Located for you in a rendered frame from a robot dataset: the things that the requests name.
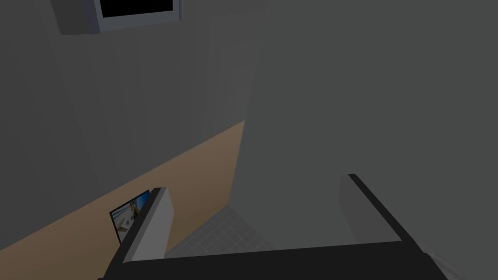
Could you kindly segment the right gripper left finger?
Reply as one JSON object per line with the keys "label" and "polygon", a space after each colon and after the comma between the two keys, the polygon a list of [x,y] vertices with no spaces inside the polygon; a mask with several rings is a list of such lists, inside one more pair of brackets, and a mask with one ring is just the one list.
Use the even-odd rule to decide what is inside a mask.
{"label": "right gripper left finger", "polygon": [[153,188],[146,199],[140,199],[138,219],[133,222],[126,240],[131,242],[123,263],[162,259],[168,246],[174,208],[169,189]]}

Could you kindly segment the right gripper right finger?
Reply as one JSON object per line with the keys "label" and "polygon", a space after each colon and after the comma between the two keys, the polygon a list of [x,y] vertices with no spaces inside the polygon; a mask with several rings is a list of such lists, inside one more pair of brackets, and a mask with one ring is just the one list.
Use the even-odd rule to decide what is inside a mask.
{"label": "right gripper right finger", "polygon": [[401,240],[349,175],[340,177],[338,203],[357,244]]}

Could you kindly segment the framed blue picture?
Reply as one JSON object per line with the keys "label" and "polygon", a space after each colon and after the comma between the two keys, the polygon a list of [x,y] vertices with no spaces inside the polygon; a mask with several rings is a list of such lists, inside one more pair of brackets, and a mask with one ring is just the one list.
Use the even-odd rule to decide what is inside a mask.
{"label": "framed blue picture", "polygon": [[149,195],[150,191],[146,190],[109,212],[119,244],[125,239],[134,221],[138,219]]}

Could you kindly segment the grey framed dark window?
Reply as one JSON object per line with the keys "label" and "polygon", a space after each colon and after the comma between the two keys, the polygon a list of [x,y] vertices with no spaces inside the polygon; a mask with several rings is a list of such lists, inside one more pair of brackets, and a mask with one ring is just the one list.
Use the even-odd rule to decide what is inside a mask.
{"label": "grey framed dark window", "polygon": [[183,0],[84,0],[89,34],[180,21]]}

